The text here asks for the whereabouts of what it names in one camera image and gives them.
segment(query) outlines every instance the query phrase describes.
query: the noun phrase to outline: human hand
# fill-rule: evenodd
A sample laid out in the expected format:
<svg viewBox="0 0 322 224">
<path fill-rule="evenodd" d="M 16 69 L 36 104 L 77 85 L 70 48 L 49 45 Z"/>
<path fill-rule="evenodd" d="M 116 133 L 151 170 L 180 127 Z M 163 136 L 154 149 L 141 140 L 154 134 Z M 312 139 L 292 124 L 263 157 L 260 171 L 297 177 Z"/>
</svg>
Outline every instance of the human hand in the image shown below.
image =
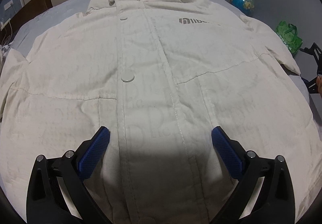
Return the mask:
<svg viewBox="0 0 322 224">
<path fill-rule="evenodd" d="M 322 97 L 322 76 L 317 76 L 316 84 L 318 86 L 318 92 Z"/>
</svg>

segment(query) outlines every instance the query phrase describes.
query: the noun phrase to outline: gray logo on jacket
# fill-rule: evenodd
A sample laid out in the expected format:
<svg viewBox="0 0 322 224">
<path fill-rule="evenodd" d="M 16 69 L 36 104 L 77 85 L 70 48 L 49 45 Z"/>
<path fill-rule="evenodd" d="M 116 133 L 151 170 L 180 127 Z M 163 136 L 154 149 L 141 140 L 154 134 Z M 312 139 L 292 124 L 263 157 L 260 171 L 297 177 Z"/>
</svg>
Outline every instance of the gray logo on jacket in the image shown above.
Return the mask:
<svg viewBox="0 0 322 224">
<path fill-rule="evenodd" d="M 208 23 L 207 21 L 202 21 L 202 20 L 196 20 L 196 19 L 188 19 L 188 18 L 183 18 L 183 19 L 179 19 L 180 23 L 183 24 L 190 24 L 190 23 Z"/>
</svg>

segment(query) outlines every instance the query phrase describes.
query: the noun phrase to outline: blue wall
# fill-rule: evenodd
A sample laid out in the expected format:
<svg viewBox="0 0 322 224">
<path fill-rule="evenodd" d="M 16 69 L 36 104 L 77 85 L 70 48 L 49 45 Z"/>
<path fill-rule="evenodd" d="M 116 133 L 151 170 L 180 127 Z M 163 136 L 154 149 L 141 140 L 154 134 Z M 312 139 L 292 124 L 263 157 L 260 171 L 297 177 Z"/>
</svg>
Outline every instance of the blue wall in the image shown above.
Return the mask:
<svg viewBox="0 0 322 224">
<path fill-rule="evenodd" d="M 9 18 L 12 18 L 15 15 L 15 11 L 18 12 L 21 9 L 21 3 L 20 0 L 12 0 L 13 1 L 13 7 L 10 7 L 6 11 L 4 11 L 4 5 L 7 4 L 10 0 L 2 0 L 0 3 L 0 21 L 5 23 Z"/>
</svg>

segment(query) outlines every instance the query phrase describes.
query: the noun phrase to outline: bag handle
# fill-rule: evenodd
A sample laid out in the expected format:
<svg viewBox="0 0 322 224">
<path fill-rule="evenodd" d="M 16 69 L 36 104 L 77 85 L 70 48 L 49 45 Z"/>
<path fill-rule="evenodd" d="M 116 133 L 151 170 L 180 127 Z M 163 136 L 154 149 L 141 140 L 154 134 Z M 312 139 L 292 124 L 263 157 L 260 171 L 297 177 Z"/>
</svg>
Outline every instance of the bag handle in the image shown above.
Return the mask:
<svg viewBox="0 0 322 224">
<path fill-rule="evenodd" d="M 292 32 L 293 30 L 295 30 L 295 33 L 292 41 L 295 40 L 295 38 L 297 37 L 297 27 L 292 24 L 289 24 L 289 29 L 285 31 L 285 34 L 287 34 L 289 32 Z"/>
</svg>

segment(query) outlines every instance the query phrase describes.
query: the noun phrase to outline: metal screw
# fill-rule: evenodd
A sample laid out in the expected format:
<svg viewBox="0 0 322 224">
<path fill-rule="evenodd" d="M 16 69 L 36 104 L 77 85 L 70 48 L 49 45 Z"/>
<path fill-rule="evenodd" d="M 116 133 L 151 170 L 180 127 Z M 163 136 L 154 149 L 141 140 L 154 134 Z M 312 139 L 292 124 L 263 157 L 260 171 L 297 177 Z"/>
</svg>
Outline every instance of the metal screw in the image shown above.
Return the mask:
<svg viewBox="0 0 322 224">
<path fill-rule="evenodd" d="M 250 158 L 254 158 L 254 157 L 256 157 L 256 153 L 254 151 L 250 150 L 247 152 L 247 156 L 249 156 Z"/>
<path fill-rule="evenodd" d="M 72 150 L 67 151 L 67 152 L 66 152 L 66 154 L 65 154 L 65 156 L 66 156 L 67 158 L 71 158 L 73 155 L 74 155 L 74 151 L 72 151 Z"/>
<path fill-rule="evenodd" d="M 278 155 L 277 159 L 278 159 L 279 162 L 285 161 L 285 158 L 283 156 L 281 156 L 281 155 Z"/>
<path fill-rule="evenodd" d="M 42 161 L 43 160 L 43 155 L 39 155 L 37 158 L 36 158 L 37 161 Z"/>
</svg>

